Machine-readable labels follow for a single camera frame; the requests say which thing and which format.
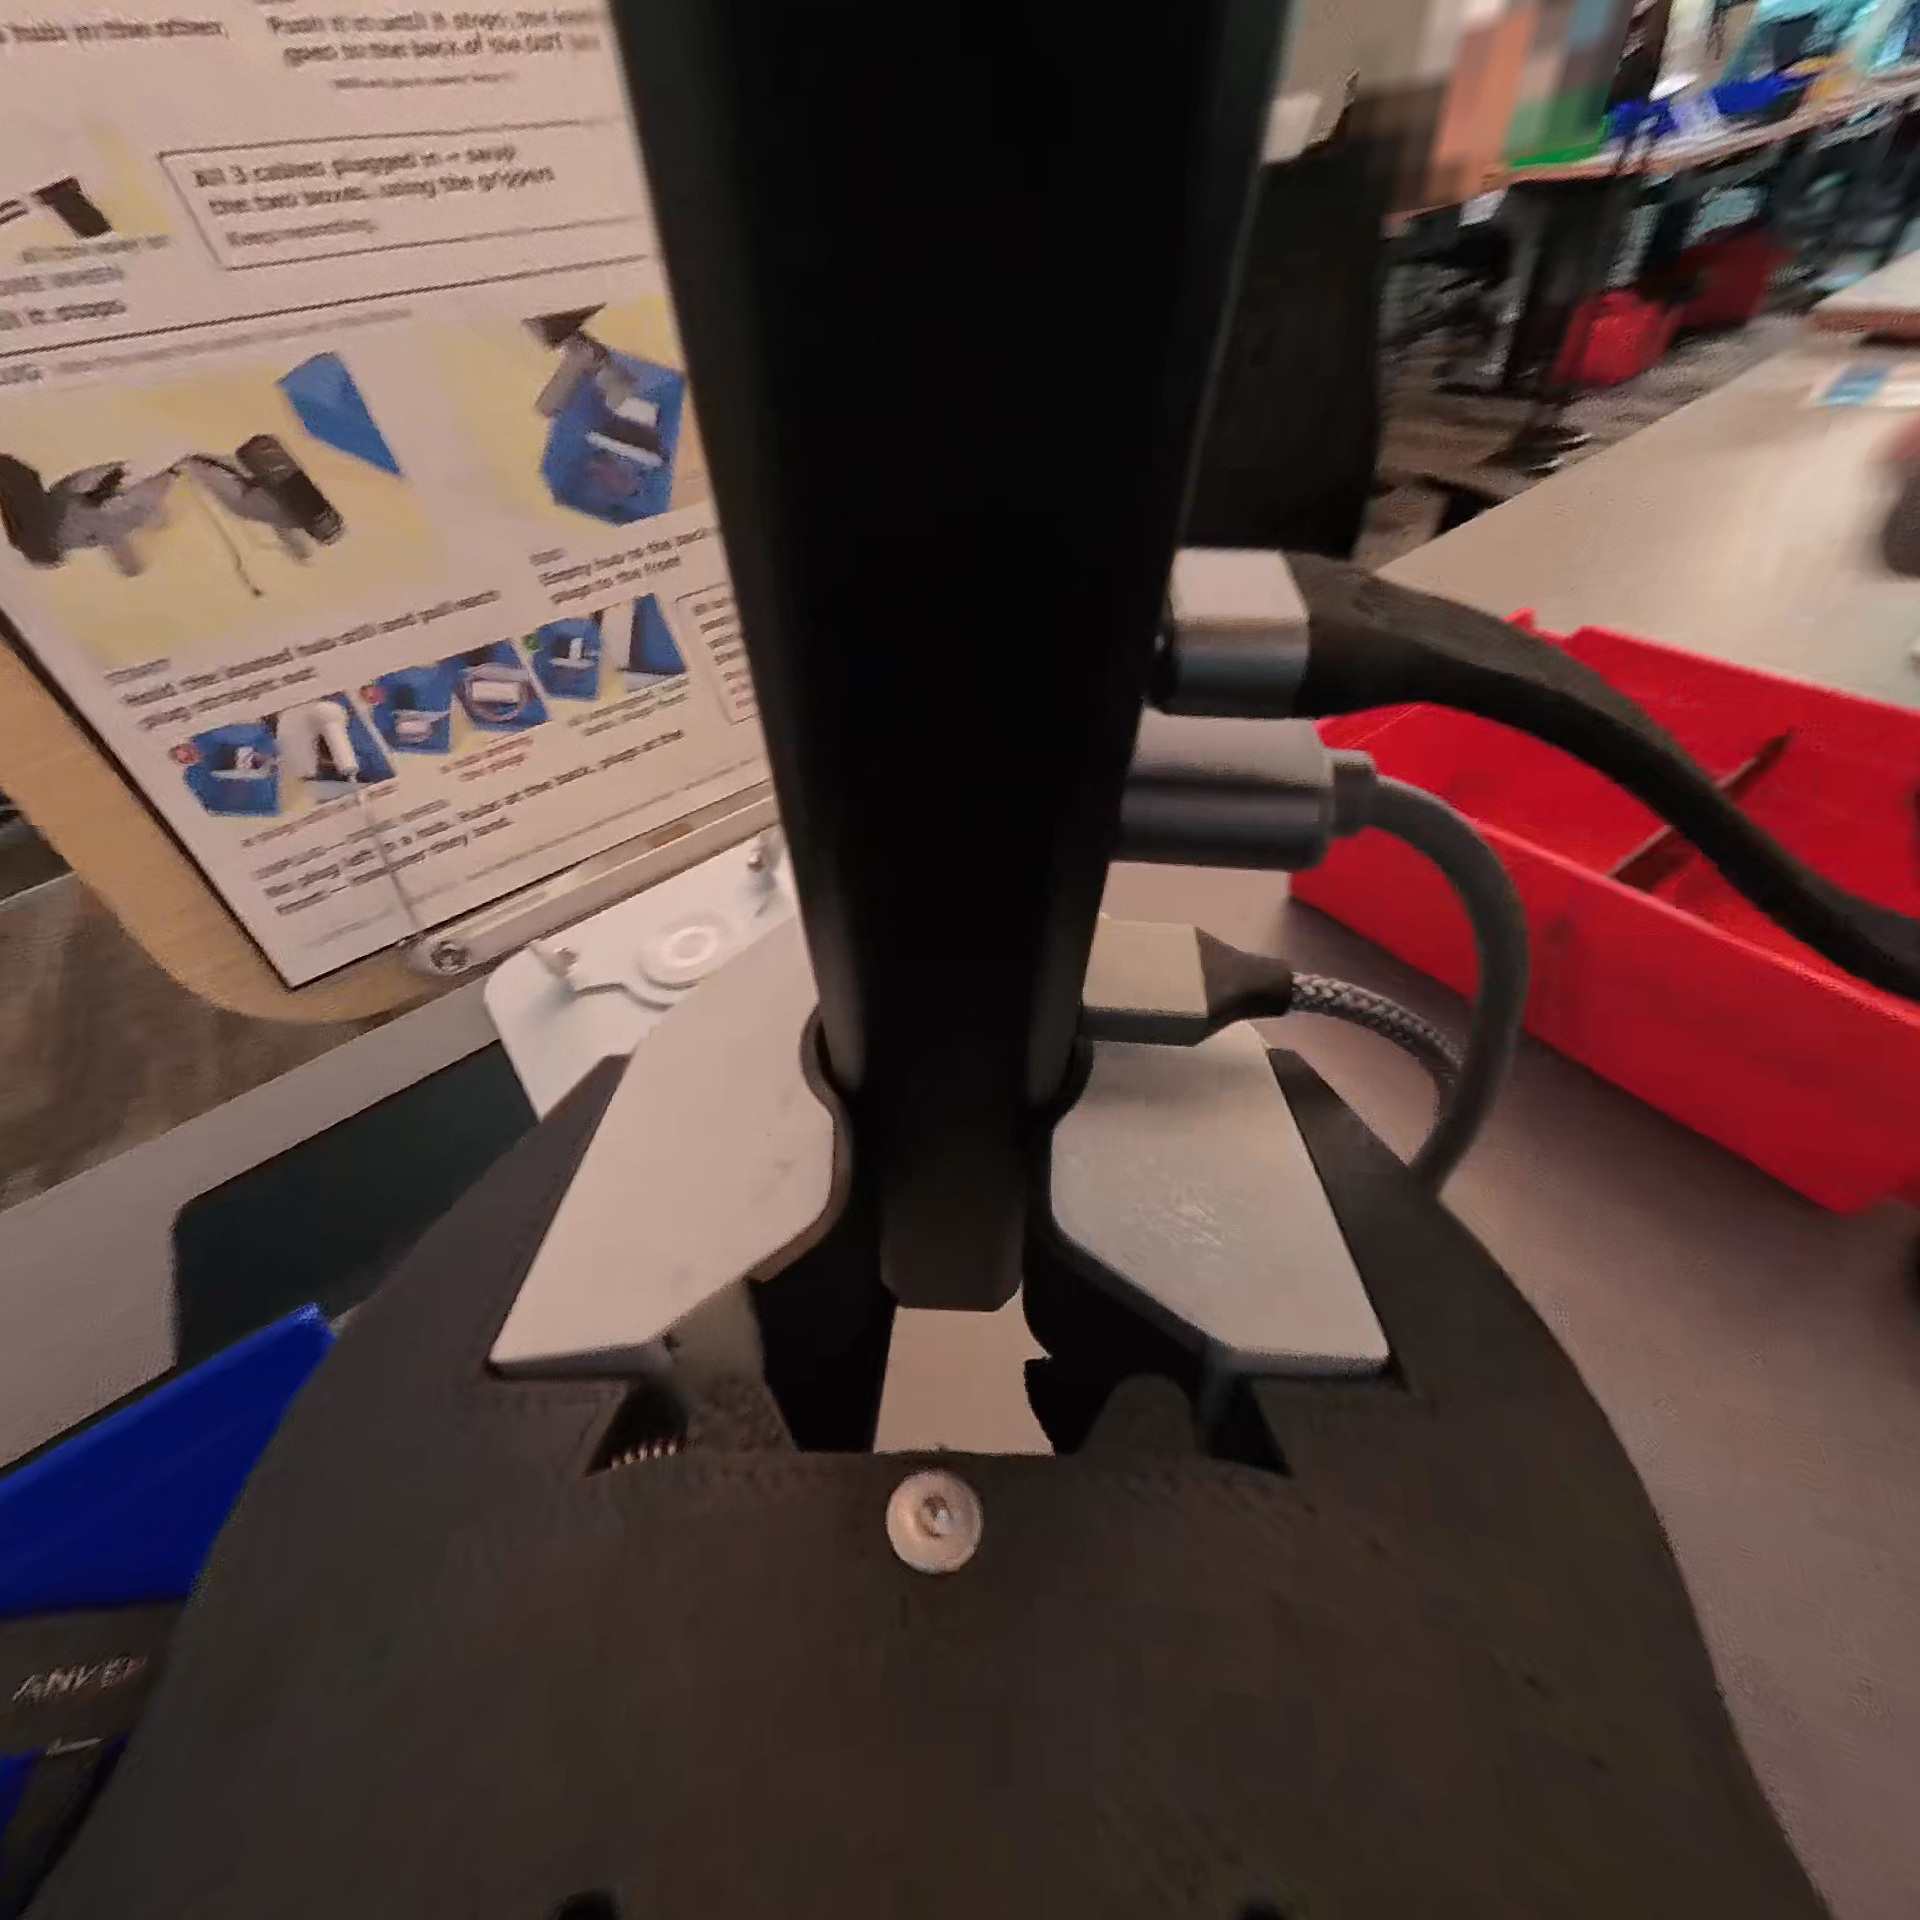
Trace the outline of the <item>blue plastic bin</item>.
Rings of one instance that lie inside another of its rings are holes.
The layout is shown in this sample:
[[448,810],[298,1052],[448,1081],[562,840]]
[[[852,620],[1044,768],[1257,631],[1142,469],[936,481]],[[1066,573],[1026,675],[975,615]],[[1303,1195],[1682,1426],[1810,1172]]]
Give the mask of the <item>blue plastic bin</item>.
[[296,1308],[10,1465],[2,1621],[171,1600],[182,1616],[244,1483],[331,1343],[325,1313]]

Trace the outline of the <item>braided usb cable blue tape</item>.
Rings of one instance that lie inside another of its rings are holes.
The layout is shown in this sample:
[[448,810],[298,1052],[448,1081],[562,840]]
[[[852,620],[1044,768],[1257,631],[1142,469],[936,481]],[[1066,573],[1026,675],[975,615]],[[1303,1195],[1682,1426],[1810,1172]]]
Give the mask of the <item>braided usb cable blue tape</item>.
[[1436,1120],[1460,1106],[1465,1056],[1430,1019],[1379,992],[1248,951],[1193,923],[1102,914],[1088,950],[1078,1028],[1086,1042],[1195,1045],[1235,1024],[1310,1015],[1373,1033],[1425,1069]]

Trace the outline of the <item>white stand base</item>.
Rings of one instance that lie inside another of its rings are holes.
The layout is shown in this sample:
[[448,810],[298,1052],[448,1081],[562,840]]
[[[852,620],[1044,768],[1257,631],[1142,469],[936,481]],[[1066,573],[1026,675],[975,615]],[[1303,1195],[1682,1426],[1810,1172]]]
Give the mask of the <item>white stand base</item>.
[[709,975],[796,915],[782,826],[745,803],[660,843],[626,841],[410,940],[437,983],[482,979],[535,1114],[627,1056]]

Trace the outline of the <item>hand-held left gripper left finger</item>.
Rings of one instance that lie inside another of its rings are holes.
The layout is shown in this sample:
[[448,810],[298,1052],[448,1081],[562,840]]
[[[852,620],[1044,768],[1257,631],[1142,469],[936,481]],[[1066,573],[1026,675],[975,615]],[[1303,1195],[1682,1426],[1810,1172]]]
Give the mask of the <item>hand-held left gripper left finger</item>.
[[635,1044],[491,1338],[512,1380],[761,1380],[865,1452],[885,1371],[871,1209],[810,972],[717,972]]

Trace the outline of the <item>wooden backing board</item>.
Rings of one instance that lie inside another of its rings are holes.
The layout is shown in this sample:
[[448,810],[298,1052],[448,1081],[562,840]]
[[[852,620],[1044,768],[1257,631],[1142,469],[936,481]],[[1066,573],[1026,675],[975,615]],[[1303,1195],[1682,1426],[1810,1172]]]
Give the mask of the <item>wooden backing board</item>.
[[165,824],[2,624],[2,788],[28,826],[182,989],[254,1021],[330,1026],[410,1011],[485,972],[411,969],[400,951],[288,987]]

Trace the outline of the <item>black desk mat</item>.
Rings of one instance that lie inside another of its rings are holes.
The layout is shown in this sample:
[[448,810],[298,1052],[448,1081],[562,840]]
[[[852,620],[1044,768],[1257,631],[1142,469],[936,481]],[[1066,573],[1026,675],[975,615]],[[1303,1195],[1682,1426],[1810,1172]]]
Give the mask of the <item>black desk mat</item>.
[[195,1195],[170,1230],[179,1364],[358,1308],[533,1122],[493,1042]]

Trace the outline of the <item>red plastic bin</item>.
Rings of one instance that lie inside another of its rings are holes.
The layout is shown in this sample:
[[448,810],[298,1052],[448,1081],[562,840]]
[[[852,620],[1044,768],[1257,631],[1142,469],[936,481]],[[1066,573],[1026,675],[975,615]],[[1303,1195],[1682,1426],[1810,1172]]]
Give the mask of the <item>red plastic bin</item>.
[[[1514,626],[1596,668],[1758,826],[1847,892],[1917,905],[1914,707],[1624,635]],[[1434,705],[1320,722],[1499,854],[1525,909],[1525,1031],[1814,1203],[1917,1193],[1917,1014],[1768,923],[1605,780]]]

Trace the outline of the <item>printed instruction sheet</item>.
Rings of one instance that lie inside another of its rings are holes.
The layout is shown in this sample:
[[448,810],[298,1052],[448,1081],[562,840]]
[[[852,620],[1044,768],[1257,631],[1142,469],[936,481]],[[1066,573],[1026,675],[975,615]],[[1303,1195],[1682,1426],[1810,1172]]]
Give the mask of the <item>printed instruction sheet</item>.
[[611,3],[2,14],[4,621],[280,986],[755,824]]

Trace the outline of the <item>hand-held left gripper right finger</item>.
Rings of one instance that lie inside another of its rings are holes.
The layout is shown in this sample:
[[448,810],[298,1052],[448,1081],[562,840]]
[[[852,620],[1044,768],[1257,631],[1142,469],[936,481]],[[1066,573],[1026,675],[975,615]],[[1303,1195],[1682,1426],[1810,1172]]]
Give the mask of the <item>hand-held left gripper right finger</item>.
[[1387,1375],[1379,1313],[1252,1026],[1088,1044],[1038,1172],[1024,1385],[1056,1452],[1078,1452],[1125,1382],[1164,1380],[1206,1452],[1267,1465],[1255,1385]]

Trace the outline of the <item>black usb hub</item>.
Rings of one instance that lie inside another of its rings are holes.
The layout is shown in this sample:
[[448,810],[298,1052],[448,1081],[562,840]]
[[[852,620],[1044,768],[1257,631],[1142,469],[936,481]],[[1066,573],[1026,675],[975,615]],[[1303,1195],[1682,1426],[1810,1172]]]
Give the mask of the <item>black usb hub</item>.
[[2,1621],[2,1914],[22,1915],[109,1779],[179,1600]]
[[1266,1],[611,3],[897,1303],[1019,1283],[1284,56]]

